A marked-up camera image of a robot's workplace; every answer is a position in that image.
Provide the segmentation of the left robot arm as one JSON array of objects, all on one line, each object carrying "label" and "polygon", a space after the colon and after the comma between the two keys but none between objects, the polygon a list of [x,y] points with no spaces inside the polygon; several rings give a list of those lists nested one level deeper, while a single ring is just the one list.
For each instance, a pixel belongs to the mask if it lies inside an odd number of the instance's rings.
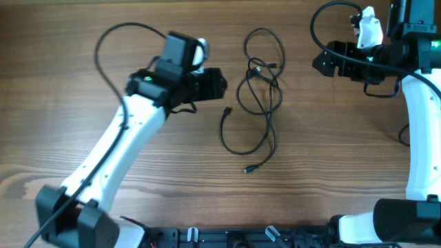
[{"label": "left robot arm", "polygon": [[120,107],[98,143],[60,187],[36,198],[37,238],[57,247],[147,247],[148,228],[109,212],[136,157],[170,114],[195,113],[196,102],[221,99],[227,87],[218,68],[205,68],[209,43],[171,32],[165,47],[127,79]]}]

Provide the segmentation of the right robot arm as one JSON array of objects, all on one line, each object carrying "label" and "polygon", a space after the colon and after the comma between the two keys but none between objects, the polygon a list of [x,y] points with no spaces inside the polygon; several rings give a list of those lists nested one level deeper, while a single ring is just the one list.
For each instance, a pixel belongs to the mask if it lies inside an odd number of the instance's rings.
[{"label": "right robot arm", "polygon": [[396,79],[409,122],[410,169],[403,200],[382,198],[371,211],[335,216],[328,241],[336,247],[398,247],[440,243],[440,35],[433,1],[392,1],[386,28],[372,7],[357,8],[357,42],[321,45],[313,67],[364,86]]}]

